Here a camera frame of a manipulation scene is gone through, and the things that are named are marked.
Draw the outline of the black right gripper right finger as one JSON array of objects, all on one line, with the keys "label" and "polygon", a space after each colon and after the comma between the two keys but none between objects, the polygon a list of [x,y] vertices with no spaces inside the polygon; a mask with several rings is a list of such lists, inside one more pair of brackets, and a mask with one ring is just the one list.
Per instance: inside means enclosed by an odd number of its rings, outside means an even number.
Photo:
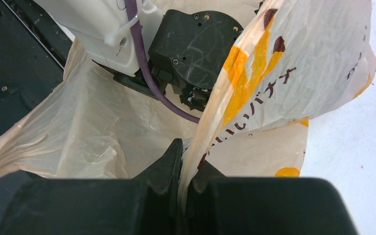
[{"label": "black right gripper right finger", "polygon": [[209,162],[202,163],[188,188],[188,231],[190,235],[215,235],[213,180],[225,176]]}]

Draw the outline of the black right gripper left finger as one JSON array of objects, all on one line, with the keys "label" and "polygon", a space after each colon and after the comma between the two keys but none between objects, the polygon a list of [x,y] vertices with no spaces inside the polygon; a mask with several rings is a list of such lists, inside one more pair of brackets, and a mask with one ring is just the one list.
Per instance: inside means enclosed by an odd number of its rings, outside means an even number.
[{"label": "black right gripper left finger", "polygon": [[147,185],[140,235],[176,234],[182,150],[182,139],[174,139],[159,159],[134,178]]}]

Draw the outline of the orange plastic bag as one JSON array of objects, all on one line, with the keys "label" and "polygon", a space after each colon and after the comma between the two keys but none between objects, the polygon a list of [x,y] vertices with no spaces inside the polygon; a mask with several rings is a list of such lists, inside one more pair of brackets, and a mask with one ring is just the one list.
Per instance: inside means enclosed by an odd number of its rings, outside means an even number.
[{"label": "orange plastic bag", "polygon": [[63,81],[0,136],[0,177],[132,178],[178,134],[181,205],[205,157],[236,176],[298,176],[308,121],[372,82],[370,0],[267,0],[223,56],[198,124],[113,81],[75,39]]}]

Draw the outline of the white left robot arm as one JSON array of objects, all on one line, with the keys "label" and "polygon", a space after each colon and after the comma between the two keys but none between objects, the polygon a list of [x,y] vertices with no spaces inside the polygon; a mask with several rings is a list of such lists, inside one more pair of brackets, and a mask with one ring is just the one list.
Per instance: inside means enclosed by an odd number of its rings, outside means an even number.
[{"label": "white left robot arm", "polygon": [[131,27],[139,22],[149,72],[161,93],[167,86],[191,110],[203,111],[229,51],[242,32],[231,16],[213,10],[164,13],[149,0],[137,1],[135,17],[122,0],[40,0],[90,58],[118,83],[151,98],[137,61]]}]

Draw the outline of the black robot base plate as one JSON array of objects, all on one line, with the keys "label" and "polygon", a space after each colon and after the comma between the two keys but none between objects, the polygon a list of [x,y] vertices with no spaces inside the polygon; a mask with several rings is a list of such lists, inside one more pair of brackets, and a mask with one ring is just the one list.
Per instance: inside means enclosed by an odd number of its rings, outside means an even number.
[{"label": "black robot base plate", "polygon": [[32,0],[0,0],[0,136],[62,81],[72,45]]}]

